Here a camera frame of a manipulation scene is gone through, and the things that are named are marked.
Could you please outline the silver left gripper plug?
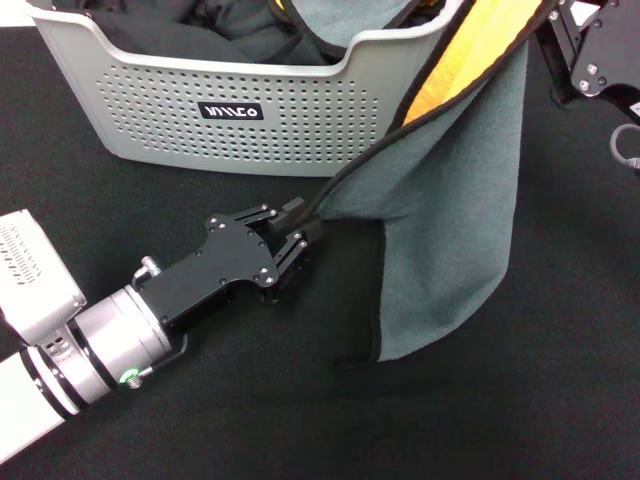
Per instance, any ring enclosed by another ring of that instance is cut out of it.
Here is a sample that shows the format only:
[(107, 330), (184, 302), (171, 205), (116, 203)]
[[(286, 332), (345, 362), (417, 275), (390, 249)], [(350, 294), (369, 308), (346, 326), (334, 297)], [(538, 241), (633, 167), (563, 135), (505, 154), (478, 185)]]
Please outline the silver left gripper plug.
[(141, 266), (134, 272), (131, 285), (134, 289), (142, 286), (147, 280), (162, 272), (159, 264), (151, 256), (145, 256), (140, 261)]

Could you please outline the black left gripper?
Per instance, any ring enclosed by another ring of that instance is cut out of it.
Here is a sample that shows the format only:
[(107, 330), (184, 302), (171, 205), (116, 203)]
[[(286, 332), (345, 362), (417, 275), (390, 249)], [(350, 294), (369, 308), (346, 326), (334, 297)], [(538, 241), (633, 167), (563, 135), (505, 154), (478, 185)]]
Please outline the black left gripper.
[(264, 303), (277, 303), (322, 237), (322, 221), (311, 219), (285, 236), (272, 256), (260, 233), (289, 230), (305, 207), (296, 197), (275, 208), (267, 203), (206, 222), (207, 238), (195, 252), (135, 289), (165, 330), (187, 330), (218, 305), (233, 287), (260, 288)]

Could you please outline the grey perforated storage box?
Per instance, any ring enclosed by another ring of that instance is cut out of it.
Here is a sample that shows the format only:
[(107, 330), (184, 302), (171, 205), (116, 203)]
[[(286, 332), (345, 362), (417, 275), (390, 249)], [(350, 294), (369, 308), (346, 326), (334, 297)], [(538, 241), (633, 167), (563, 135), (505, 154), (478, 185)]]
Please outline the grey perforated storage box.
[(357, 34), (332, 66), (128, 53), (88, 16), (20, 4), (112, 154), (214, 172), (330, 177), (390, 130), (463, 0), (445, 0), (420, 26)]

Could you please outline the grey yellow towel black trim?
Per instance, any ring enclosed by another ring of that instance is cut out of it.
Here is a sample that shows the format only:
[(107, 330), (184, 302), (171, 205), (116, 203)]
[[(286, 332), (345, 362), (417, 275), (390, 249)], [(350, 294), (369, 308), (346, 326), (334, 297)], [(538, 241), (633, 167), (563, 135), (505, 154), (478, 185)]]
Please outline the grey yellow towel black trim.
[(351, 366), (460, 327), (503, 280), (518, 190), (528, 40), (557, 0), (462, 0), (387, 134), (308, 209), (381, 226), (379, 307)]
[(268, 0), (280, 20), (326, 52), (343, 51), (364, 31), (403, 29), (436, 19), (448, 0)]

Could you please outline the black cloth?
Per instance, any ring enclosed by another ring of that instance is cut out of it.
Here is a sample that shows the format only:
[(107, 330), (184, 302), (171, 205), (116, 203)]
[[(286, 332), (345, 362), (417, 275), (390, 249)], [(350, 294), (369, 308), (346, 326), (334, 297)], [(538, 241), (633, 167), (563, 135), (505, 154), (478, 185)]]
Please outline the black cloth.
[(130, 53), (271, 65), (339, 62), (276, 13), (273, 0), (52, 0), (52, 6), (89, 17)]

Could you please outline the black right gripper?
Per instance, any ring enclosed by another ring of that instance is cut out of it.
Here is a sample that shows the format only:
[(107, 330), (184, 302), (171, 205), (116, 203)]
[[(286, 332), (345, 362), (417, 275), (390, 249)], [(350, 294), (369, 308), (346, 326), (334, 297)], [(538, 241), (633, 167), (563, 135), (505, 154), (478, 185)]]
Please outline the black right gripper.
[(640, 0), (608, 0), (581, 33), (570, 7), (547, 20), (547, 63), (573, 65), (573, 86), (640, 125)]

